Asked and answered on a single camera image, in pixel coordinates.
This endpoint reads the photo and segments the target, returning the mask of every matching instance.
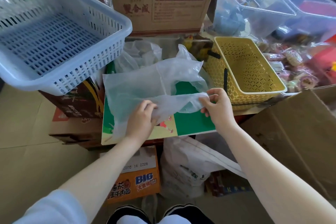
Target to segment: tile floor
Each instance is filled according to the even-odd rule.
[[[9,224],[35,201],[58,188],[89,165],[97,154],[77,145],[63,145],[48,136],[55,107],[38,92],[23,92],[5,85],[0,93],[0,220]],[[253,192],[194,203],[216,224],[273,223]],[[159,197],[157,217],[179,200]],[[141,199],[103,206],[94,224],[103,224],[121,205],[141,205]]]

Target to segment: white plastic bag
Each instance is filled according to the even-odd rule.
[[[157,104],[152,116],[159,118],[158,123],[176,112],[198,111],[202,107],[198,98],[208,95],[203,92],[175,96],[175,85],[191,82],[198,91],[207,90],[204,79],[198,75],[202,65],[203,62],[191,59],[172,58],[131,72],[103,75],[108,106],[114,115],[113,137],[125,135],[129,115],[145,99]]]
[[[197,135],[196,140],[188,136],[166,138],[160,164],[160,193],[166,198],[202,196],[204,181],[214,171],[229,169],[245,178],[225,140],[217,132]]]
[[[121,55],[114,60],[115,71],[125,73],[153,65],[162,60],[162,49],[145,40],[126,42]]]

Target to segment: plastic container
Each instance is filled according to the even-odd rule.
[[[0,0],[0,77],[63,95],[118,57],[131,21],[97,0]]]
[[[228,69],[227,94],[233,105],[262,103],[287,91],[256,44],[248,38],[215,37],[204,69],[218,88],[225,88],[225,68]]]
[[[315,42],[324,42],[336,34],[336,3],[331,0],[284,0],[296,12],[276,34],[287,40],[307,35]]]
[[[261,38],[293,17],[283,0],[217,0],[214,27],[221,35]]]

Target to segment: person's right hand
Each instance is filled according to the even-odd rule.
[[[212,122],[219,128],[236,125],[233,116],[232,105],[230,99],[224,89],[213,88],[207,91],[209,98],[199,98],[199,101],[204,106],[201,109],[205,116],[211,117]]]

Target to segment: gold woven basket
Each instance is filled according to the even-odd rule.
[[[232,104],[262,103],[287,91],[255,43],[248,38],[214,38],[212,52],[204,69],[215,86],[224,88],[224,69],[227,68],[227,94]]]

